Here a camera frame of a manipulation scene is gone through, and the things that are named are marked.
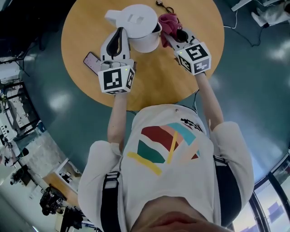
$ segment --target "kettle lid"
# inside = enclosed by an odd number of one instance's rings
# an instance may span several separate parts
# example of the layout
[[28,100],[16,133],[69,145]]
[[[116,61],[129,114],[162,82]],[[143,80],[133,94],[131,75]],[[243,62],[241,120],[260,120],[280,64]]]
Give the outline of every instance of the kettle lid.
[[116,26],[125,28],[129,38],[138,39],[151,34],[157,21],[157,14],[151,7],[136,4],[127,6],[120,12]]

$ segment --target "white wall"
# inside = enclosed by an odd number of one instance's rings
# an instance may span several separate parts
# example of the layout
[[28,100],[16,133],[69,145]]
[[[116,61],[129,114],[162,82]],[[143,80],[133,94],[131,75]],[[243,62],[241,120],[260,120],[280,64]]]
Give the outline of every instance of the white wall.
[[19,73],[20,73],[19,66],[15,62],[0,65],[0,79],[2,82],[11,80],[12,77],[14,77],[14,79],[15,77],[17,78]]
[[40,192],[31,194],[35,188],[36,185],[32,181],[28,186],[21,183],[11,185],[9,176],[0,186],[0,194],[28,224],[36,227],[39,232],[55,232],[56,214],[48,216],[42,214],[39,204],[42,194]]
[[1,232],[34,232],[34,229],[8,204],[0,194]]
[[14,171],[14,167],[6,167],[5,165],[0,165],[0,185],[4,182],[4,180],[11,175]]

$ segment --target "desk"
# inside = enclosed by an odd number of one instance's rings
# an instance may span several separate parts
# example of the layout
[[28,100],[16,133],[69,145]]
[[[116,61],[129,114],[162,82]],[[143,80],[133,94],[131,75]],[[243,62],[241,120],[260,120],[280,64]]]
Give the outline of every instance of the desk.
[[[84,63],[88,52],[100,56],[102,43],[115,28],[105,20],[108,10],[122,10],[133,4],[146,4],[158,16],[165,14],[155,0],[77,0],[71,8],[62,33],[64,65],[75,84],[89,97],[106,106],[112,106],[114,97],[101,93],[98,77]],[[184,27],[204,41],[212,55],[212,69],[216,69],[223,51],[224,28],[220,13],[213,0],[165,0],[165,6],[174,8]],[[137,72],[128,100],[128,110],[165,103],[176,103],[198,89],[195,78],[174,60],[173,49],[159,47],[151,53],[131,50],[137,62]]]
[[69,184],[59,175],[61,172],[69,172],[71,174],[70,178],[77,175],[78,177],[81,174],[77,174],[74,172],[72,166],[69,164],[68,159],[65,159],[62,164],[60,164],[55,170],[49,173],[47,176],[43,177],[43,180],[48,184],[52,185],[56,189],[58,189],[66,198],[67,202],[72,206],[77,206],[77,187],[78,183],[73,183],[71,181]]

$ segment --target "shiny floor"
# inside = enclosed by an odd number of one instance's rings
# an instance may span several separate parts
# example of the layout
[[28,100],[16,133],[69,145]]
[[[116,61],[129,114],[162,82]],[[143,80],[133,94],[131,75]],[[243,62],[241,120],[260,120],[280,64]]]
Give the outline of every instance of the shiny floor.
[[[215,0],[225,25],[234,26],[231,7],[237,0]],[[259,42],[260,27],[250,12],[251,2],[238,11],[237,31]],[[65,155],[83,170],[90,145],[106,139],[111,108],[95,102],[73,83],[61,55],[62,25],[48,33],[46,49],[31,50],[23,75],[32,102],[50,135]],[[280,24],[261,33],[251,45],[225,28],[222,59],[210,83],[226,120],[237,122],[252,154],[255,179],[260,180],[286,154],[290,142],[290,26]],[[180,104],[192,106],[193,95]],[[201,101],[197,107],[202,119]],[[128,138],[134,115],[127,113]]]

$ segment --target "window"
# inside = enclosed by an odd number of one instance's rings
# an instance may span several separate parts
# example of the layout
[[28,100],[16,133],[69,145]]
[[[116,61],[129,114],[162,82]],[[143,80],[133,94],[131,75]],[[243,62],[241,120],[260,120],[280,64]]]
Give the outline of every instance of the window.
[[233,221],[235,232],[259,232],[257,222],[249,203]]
[[273,173],[283,188],[286,196],[290,199],[290,160],[289,157],[282,163],[282,165]]
[[284,206],[274,187],[267,180],[255,190],[257,198],[264,211],[272,232],[287,232],[290,230],[290,222]]

